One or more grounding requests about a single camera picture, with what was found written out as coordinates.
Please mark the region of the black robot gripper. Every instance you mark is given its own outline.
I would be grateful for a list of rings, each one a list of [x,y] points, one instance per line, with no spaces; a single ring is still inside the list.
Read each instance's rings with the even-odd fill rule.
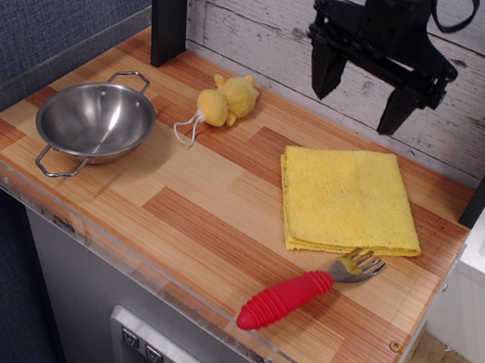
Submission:
[[[395,88],[377,132],[394,135],[417,108],[435,109],[455,81],[454,66],[433,46],[429,20],[438,0],[316,0],[309,26],[313,45],[311,85],[324,99],[342,79],[348,61]]]

